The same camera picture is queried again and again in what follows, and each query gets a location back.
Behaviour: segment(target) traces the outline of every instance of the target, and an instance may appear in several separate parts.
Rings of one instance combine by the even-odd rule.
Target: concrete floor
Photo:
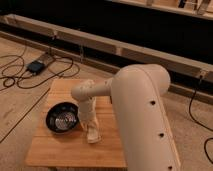
[[[0,38],[0,56],[8,54],[20,54],[23,45]],[[33,48],[28,48],[24,58],[27,62],[38,57],[42,52]],[[92,78],[103,79],[112,76],[110,73],[79,64],[80,73],[75,78]],[[40,92],[47,89],[51,81],[34,90],[19,90],[17,87],[0,92],[0,135],[3,135],[6,128],[16,123],[20,109],[29,108],[35,99],[29,98],[29,94],[39,96]],[[191,121],[188,114],[189,99],[177,94],[168,92],[163,96],[168,119],[172,128],[177,150],[182,163],[182,171],[212,171],[213,165],[207,160],[203,143],[205,139],[213,137],[213,133],[209,132]],[[0,144],[0,170],[1,171],[46,171],[47,168],[28,167],[24,160],[30,146],[36,125],[39,119],[39,113],[42,110],[43,99],[10,133],[10,135]],[[13,106],[12,117],[5,116],[5,112]],[[213,128],[213,106],[198,101],[193,103],[193,113],[202,123]],[[4,125],[4,119],[11,118],[11,122]],[[213,158],[213,142],[208,145],[209,154]],[[59,168],[59,170],[75,170],[75,171],[117,171],[118,169],[67,169]]]

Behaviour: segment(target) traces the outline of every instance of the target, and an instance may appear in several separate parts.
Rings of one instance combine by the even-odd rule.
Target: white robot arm
[[[160,95],[170,85],[159,65],[132,65],[113,78],[91,80],[72,89],[80,121],[88,129],[88,142],[100,140],[95,96],[111,96],[129,171],[179,171],[180,162]]]

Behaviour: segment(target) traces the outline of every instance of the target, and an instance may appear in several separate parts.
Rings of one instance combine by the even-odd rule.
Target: black cable
[[[203,81],[203,77],[200,77],[199,83],[198,83],[198,85],[196,86],[196,88],[195,88],[195,90],[194,90],[194,93],[193,93],[193,95],[192,95],[192,97],[191,97],[191,100],[190,100],[190,103],[189,103],[189,115],[190,115],[191,119],[192,119],[196,124],[198,124],[198,125],[200,125],[201,127],[203,127],[203,128],[205,128],[205,129],[207,129],[207,130],[213,132],[213,129],[212,129],[212,128],[210,128],[210,127],[204,125],[203,123],[201,123],[200,121],[198,121],[198,120],[193,116],[192,111],[191,111],[192,103],[193,103],[193,101],[194,101],[194,99],[195,99],[195,97],[196,97],[197,91],[199,90],[199,87],[200,87],[202,81]],[[213,164],[213,160],[209,157],[208,150],[207,150],[207,144],[208,144],[209,141],[212,141],[212,140],[213,140],[213,138],[208,138],[208,139],[205,140],[205,142],[204,142],[204,152],[205,152],[205,155],[206,155],[207,159],[209,160],[209,162],[210,162],[211,164]]]
[[[64,69],[64,70],[62,70],[62,71],[60,71],[60,72],[53,73],[52,76],[50,76],[50,77],[46,78],[45,80],[41,81],[40,83],[38,83],[38,84],[36,84],[36,85],[32,85],[32,86],[22,86],[22,85],[20,85],[20,83],[21,83],[22,81],[25,80],[25,78],[23,77],[24,74],[26,73],[26,71],[25,71],[25,72],[22,73],[21,76],[18,78],[18,80],[17,80],[17,82],[16,82],[17,87],[19,87],[20,89],[32,89],[32,88],[36,88],[36,87],[38,87],[38,86],[40,86],[40,85],[46,83],[48,80],[50,80],[50,79],[52,79],[52,78],[54,78],[54,77],[56,77],[56,76],[61,76],[61,74],[63,74],[64,72],[70,70],[70,69],[73,67],[74,62],[73,62],[73,59],[72,59],[72,58],[61,57],[61,59],[69,59],[69,60],[71,60],[71,63],[70,63],[70,62],[63,62],[63,63],[69,64],[69,67],[67,67],[66,69]],[[66,76],[66,77],[65,77],[65,76],[61,76],[61,77],[62,77],[62,78],[67,78],[67,77],[73,77],[73,76],[77,75],[77,74],[80,72],[80,67],[79,67],[78,65],[76,65],[76,64],[75,64],[75,66],[77,66],[77,69],[78,69],[77,72],[75,72],[74,74],[72,74],[72,75],[70,75],[70,76]]]
[[[10,131],[1,139],[0,144],[10,135],[10,133],[19,125],[19,123],[34,109],[34,107],[44,98],[44,96],[49,92],[50,88],[48,88],[30,107],[30,109],[19,119],[19,121],[10,129]]]
[[[197,87],[195,88],[194,93],[193,93],[193,95],[192,95],[192,97],[191,97],[191,100],[190,100],[190,103],[189,103],[189,115],[190,115],[191,119],[192,119],[195,123],[197,123],[198,125],[200,125],[200,126],[203,127],[203,128],[208,129],[209,131],[213,132],[213,129],[212,129],[212,128],[207,127],[206,125],[202,124],[200,121],[198,121],[197,119],[195,119],[195,117],[193,116],[192,111],[191,111],[192,103],[193,103],[193,101],[194,101],[194,99],[195,99],[195,97],[196,97],[197,91],[198,91],[199,86],[200,86],[200,84],[202,83],[202,81],[203,81],[203,77],[200,77],[199,83],[198,83]]]
[[[204,142],[204,151],[205,151],[205,154],[206,154],[206,157],[208,158],[208,160],[213,164],[213,160],[209,157],[209,154],[207,151],[207,144],[209,141],[212,141],[212,140],[213,140],[213,138],[206,139],[206,141]]]

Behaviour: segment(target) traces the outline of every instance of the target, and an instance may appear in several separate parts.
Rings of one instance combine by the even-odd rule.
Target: power adapter
[[[34,75],[38,75],[54,61],[55,58],[52,55],[44,53],[38,59],[28,64],[27,71]]]
[[[39,61],[35,60],[33,62],[31,62],[28,66],[27,66],[27,71],[38,75],[39,73],[41,73],[43,70],[45,69],[45,65],[43,63],[40,63]]]

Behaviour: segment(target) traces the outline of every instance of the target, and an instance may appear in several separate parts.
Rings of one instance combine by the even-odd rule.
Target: wooden tabletop
[[[46,167],[126,167],[121,141],[109,97],[98,97],[96,112],[102,140],[88,144],[80,124],[65,134],[52,133],[45,124],[48,110],[72,99],[71,88],[82,79],[56,79],[44,105],[26,163]]]

